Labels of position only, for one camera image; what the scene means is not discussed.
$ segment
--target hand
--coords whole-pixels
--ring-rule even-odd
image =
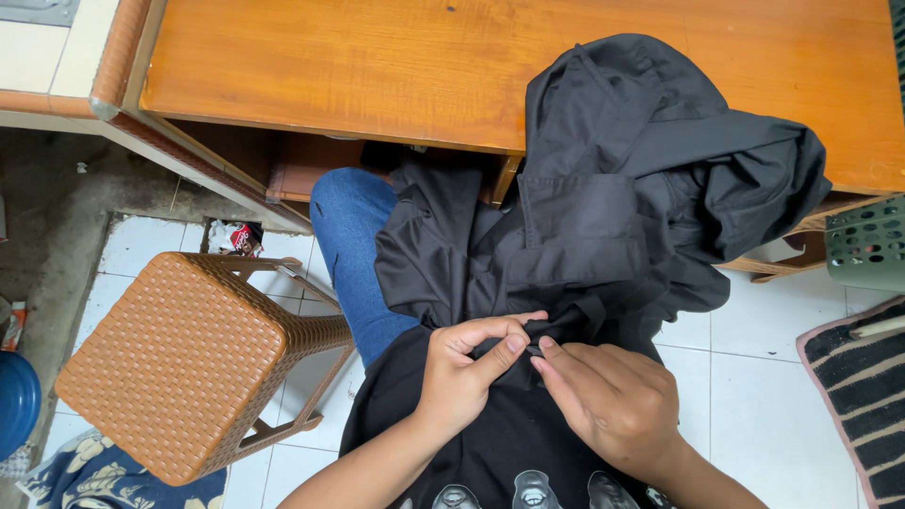
[[[566,422],[607,463],[663,487],[694,456],[679,435],[679,394],[672,374],[614,345],[557,345],[540,339],[532,357]]]
[[[547,312],[511,314],[462,322],[431,334],[424,366],[421,400],[413,416],[446,439],[455,437],[478,417],[488,389],[528,346],[522,329],[528,320],[546,320]],[[468,353],[487,338],[502,338],[474,360]]]

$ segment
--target striped mat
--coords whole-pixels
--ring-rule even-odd
[[[905,509],[905,331],[856,330],[902,315],[905,296],[796,340],[871,509]]]

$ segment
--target black t-shirt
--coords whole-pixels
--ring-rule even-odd
[[[430,331],[402,333],[366,370],[339,454],[410,415]],[[387,509],[671,509],[665,496],[600,459],[543,387],[491,387],[487,406]]]

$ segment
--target dirty concrete floor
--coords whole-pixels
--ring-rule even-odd
[[[88,173],[76,172],[79,162],[88,163]],[[203,216],[260,219],[188,181],[176,190],[177,181],[175,173],[100,136],[0,128],[0,187],[10,239],[0,244],[0,295],[28,302],[20,353],[43,390],[31,435],[38,445],[33,466],[50,428],[53,381],[69,358],[109,213],[199,223]],[[0,479],[0,507],[26,505],[13,482]]]

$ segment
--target wooden desk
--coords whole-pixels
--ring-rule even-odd
[[[810,126],[834,188],[905,190],[886,0],[169,0],[141,107],[520,156],[528,81],[621,32],[691,57],[732,108]]]

